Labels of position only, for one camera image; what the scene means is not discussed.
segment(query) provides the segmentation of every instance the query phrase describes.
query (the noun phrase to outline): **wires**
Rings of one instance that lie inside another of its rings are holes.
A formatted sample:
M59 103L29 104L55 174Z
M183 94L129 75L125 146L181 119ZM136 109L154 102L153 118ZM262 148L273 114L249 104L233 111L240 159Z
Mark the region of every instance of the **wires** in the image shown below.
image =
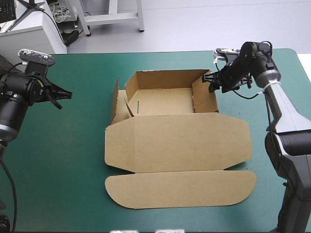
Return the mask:
M70 16L70 12L67 7L56 5L54 3L51 3L49 7L56 23L62 23Z
M264 93L264 96L265 96L265 100L266 100L266 107L267 107L267 114L268 114L268 123L269 123L269 132L270 132L270 136L271 136L271 140L272 140L272 145L273 145L273 149L275 151L276 154L279 154L279 152L277 151L276 149L276 144L275 144L275 139L271 133L272 131L272 124L271 124L271 115L270 115L270 106L269 106L269 102L268 102L268 97L269 97L269 94L267 92L263 92ZM284 212L287 211L289 205L291 204L292 200L294 199L294 197L296 196L296 193L297 193L297 189L295 188L295 185L291 179L291 177L289 176L288 172L286 171L281 159L279 159L279 162L280 162L280 165L283 169L283 171L285 172L286 176L288 177L288 181L290 182L291 184L291 187L292 187L292 193L291 195L289 196L289 198L287 199L287 202L286 203L283 203L282 205L282 208L278 214L278 223L277 223L277 228L281 228L281 218L283 217L282 214L284 215Z
M51 19L52 23L54 24L54 26L55 26L55 28L56 28L56 30L57 30L57 32L58 32L58 35L59 35L60 39L62 40L63 44L65 44L65 42L64 42L64 40L63 40L63 37L62 37L62 35L60 34L60 32L59 32L59 30L58 30L58 27L57 27L56 23L54 22L54 20L52 19L52 17L51 17L48 13L46 13L45 11L42 11L42 12L45 13L45 14Z
M13 219L13 225L12 225L12 230L11 233L15 232L15 227L16 227L16 220L17 220L17 195L16 195L16 188L15 188L15 182L7 168L7 166L5 165L2 155L0 155L0 164L2 164L3 169L7 175L7 177L10 180L11 186L12 186L12 190L13 190L13 199L14 199L14 219Z
M12 69L14 69L15 67L19 66L19 65L22 65L23 63L22 62L19 62L17 64L15 64L14 66L12 66L9 70L8 70L8 73L11 72Z
M65 42L64 42L64 40L63 40L63 37L62 37L62 35L60 34L60 32L59 32L59 30L58 30L58 27L57 27L56 23L54 22L54 20L52 19L52 17L51 17L48 13L46 13L44 9L41 9L41 8L39 8L39 7L33 7L33 6L31 6L31 5L29 5L29 6L32 7L32 8L35 8L35 9L37 9L37 10L39 10L39 11L41 11L42 13L46 14L46 15L50 18L50 20L52 21L52 23L54 24L54 26L55 26L55 28L56 28L56 30L57 30L57 32L58 32L58 35L59 35L60 39L62 40L63 44L65 44Z
M242 97L242 98L244 98L244 99L246 99L246 100L251 100L251 99L253 99L253 98L255 98L255 97L257 97L257 96L259 95L259 93L257 93L257 94L255 94L255 95L253 95L252 97L246 97L246 96L243 96L243 95L239 94L236 90L233 90L231 87L229 87L229 84L227 83L227 81L225 80L223 74L221 73L221 71L220 71L219 68L218 68L217 62L215 63L215 66L216 66L216 68L217 68L219 74L221 75L222 80L223 80L223 81L225 82L225 84L226 84L225 88L227 88L227 89L233 91L235 94L237 94L238 96L240 96L240 97Z

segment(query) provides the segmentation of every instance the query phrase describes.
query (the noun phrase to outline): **green table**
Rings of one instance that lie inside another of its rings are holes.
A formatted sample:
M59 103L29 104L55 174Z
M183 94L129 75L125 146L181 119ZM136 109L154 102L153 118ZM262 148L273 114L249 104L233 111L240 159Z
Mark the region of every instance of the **green table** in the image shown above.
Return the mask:
M221 113L247 120L253 158L234 169L255 171L258 182L242 203L225 207L133 210L117 205L106 193L106 177L126 171L104 163L104 132L109 124L112 90L136 70L211 68L211 51L55 55L48 77L72 90L62 110L37 103L28 110L5 161L18 194L17 231L106 232L113 229L154 231L182 228L205 232L263 232L276 226L284 193L264 148L268 124L264 96L244 100L234 93L217 98ZM311 86L296 53L275 50L282 86L297 109L311 118ZM240 91L258 92L246 86ZM12 191L1 169L0 197L12 218Z

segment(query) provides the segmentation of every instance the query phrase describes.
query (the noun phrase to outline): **unfolded cardboard box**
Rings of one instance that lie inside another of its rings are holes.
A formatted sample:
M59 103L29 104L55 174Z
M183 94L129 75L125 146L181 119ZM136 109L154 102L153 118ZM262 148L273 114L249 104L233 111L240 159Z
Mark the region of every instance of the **unfolded cardboard box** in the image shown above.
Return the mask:
M207 72L138 71L125 90L116 84L105 162L137 173L107 178L117 203L135 209L228 205L254 189L253 172L223 171L251 158L250 131L246 121L218 113L215 93L201 80ZM195 191L180 193L205 182L196 198ZM178 194L159 195L167 188Z

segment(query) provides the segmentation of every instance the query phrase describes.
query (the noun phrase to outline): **gray floor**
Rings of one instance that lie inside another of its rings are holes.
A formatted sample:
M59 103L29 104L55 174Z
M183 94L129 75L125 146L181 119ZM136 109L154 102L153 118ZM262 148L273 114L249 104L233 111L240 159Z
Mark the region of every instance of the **gray floor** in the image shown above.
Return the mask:
M92 15L106 0L84 0ZM138 23L92 26L69 53L153 52L239 48L244 41L270 40L275 48L311 53L311 0L142 0L146 31ZM119 0L119 12L136 7Z

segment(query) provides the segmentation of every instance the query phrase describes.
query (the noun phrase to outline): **cable tie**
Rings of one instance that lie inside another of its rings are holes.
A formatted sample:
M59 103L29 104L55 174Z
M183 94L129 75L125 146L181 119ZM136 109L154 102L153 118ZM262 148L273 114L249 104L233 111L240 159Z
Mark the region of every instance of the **cable tie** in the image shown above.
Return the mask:
M258 92L258 94L263 94L264 93L264 90L267 89L269 86L271 86L272 84L276 84L276 83L280 83L279 81L273 81L273 82L270 82L268 83L261 91Z

